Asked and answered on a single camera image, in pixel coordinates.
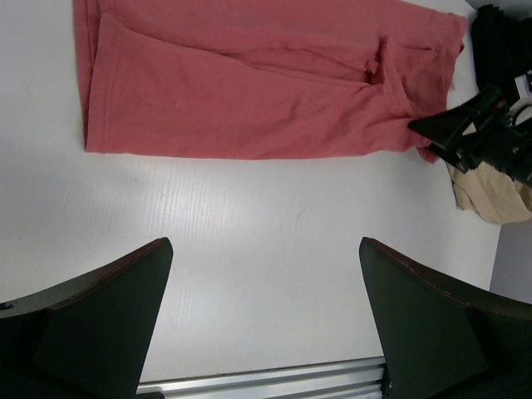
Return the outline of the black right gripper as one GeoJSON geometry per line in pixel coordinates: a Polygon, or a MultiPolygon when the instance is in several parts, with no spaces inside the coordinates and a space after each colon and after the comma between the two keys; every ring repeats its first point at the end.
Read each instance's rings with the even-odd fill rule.
{"type": "Polygon", "coordinates": [[[494,86],[461,106],[410,121],[407,127],[432,141],[428,150],[463,173],[484,162],[512,180],[531,181],[531,128],[516,125],[494,86]]]}

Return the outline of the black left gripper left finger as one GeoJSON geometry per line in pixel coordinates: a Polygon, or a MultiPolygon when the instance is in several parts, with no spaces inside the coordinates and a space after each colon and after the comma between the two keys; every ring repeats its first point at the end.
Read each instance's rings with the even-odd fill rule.
{"type": "Polygon", "coordinates": [[[1,304],[3,398],[135,398],[173,249],[156,239],[1,304]]]}

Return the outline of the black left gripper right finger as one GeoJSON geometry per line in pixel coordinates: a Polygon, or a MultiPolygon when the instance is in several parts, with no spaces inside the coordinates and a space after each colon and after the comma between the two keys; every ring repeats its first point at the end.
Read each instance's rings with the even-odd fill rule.
{"type": "Polygon", "coordinates": [[[359,258],[393,398],[529,398],[531,306],[365,237],[359,258]]]}

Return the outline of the pink t shirt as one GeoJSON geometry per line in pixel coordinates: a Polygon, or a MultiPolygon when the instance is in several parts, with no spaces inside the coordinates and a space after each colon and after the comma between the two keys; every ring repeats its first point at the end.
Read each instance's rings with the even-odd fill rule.
{"type": "Polygon", "coordinates": [[[85,148],[239,160],[427,152],[467,20],[403,1],[75,1],[85,148]]]}

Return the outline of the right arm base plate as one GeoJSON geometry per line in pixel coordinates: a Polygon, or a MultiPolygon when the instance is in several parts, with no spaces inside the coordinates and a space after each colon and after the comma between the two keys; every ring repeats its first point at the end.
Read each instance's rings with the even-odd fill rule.
{"type": "Polygon", "coordinates": [[[381,393],[382,393],[382,399],[393,398],[392,380],[390,378],[389,371],[387,368],[384,368],[383,375],[382,375],[381,393]]]}

